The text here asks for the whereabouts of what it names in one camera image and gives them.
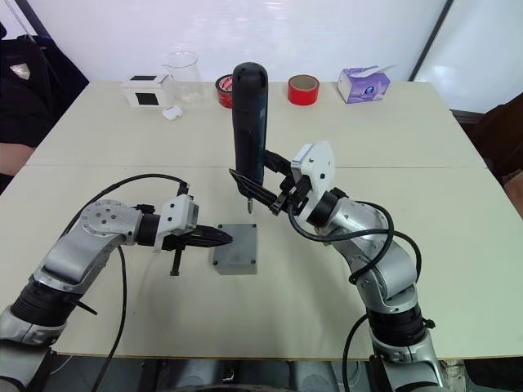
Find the red tape roll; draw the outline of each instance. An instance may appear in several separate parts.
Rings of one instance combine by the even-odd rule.
[[[296,75],[288,80],[287,97],[295,105],[312,105],[318,98],[320,82],[314,76]]]
[[[225,75],[216,80],[218,102],[224,108],[232,109],[232,75]]]

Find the white wall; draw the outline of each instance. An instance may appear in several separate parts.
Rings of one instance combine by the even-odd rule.
[[[416,80],[484,113],[523,92],[523,1],[455,0]]]
[[[18,8],[15,1],[9,0],[9,4],[11,4],[12,7],[15,9],[16,14],[20,17],[27,31],[29,31],[30,34],[34,34],[34,30],[31,27],[31,24],[29,24],[29,22],[25,19],[24,14],[22,14],[20,8]],[[3,27],[5,27],[7,30],[7,35],[4,39],[14,39],[19,35],[26,34],[22,26],[20,26],[16,18],[13,16],[11,11],[7,7],[4,0],[0,0],[0,21],[2,22]]]
[[[336,80],[341,68],[398,64],[406,79],[444,0],[29,0],[90,79],[154,73],[165,54],[200,55],[203,80],[254,60],[271,80]]]

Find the table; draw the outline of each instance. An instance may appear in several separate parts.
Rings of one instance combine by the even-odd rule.
[[[333,82],[308,107],[269,88],[266,147],[286,158],[329,140],[338,167],[485,167],[429,83],[393,82],[382,101],[346,105]],[[132,108],[117,82],[92,82],[29,165],[232,167],[230,109],[205,83],[200,107],[169,122],[160,109]]]
[[[181,276],[169,276],[172,253],[125,247],[127,324],[118,356],[340,359],[351,325],[364,313],[348,270],[331,248],[298,236],[285,216],[260,204],[251,216],[221,167],[27,166],[0,197],[3,273],[0,308],[15,300],[70,217],[92,195],[124,177],[162,172],[190,182],[199,223],[256,222],[257,275],[220,276],[207,249],[191,248]],[[279,179],[268,175],[266,186]],[[395,227],[422,249],[420,306],[434,319],[442,359],[521,355],[519,286],[523,223],[482,168],[346,168],[335,185],[352,198],[386,207]],[[110,197],[159,207],[176,193],[165,180],[142,180]],[[106,355],[118,329],[118,255],[76,309],[54,345],[61,353]],[[350,357],[371,354],[361,328]]]

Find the white box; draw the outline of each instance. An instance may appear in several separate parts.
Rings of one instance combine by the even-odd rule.
[[[172,105],[172,80],[168,75],[134,75],[121,86],[130,106],[165,108]]]

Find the purple tissue box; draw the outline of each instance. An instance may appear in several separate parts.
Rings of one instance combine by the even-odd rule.
[[[356,76],[374,68],[377,72],[365,77]],[[382,100],[391,80],[383,72],[379,72],[380,70],[382,68],[377,65],[368,68],[343,69],[337,81],[337,89],[342,94],[343,100],[348,104],[367,100]]]

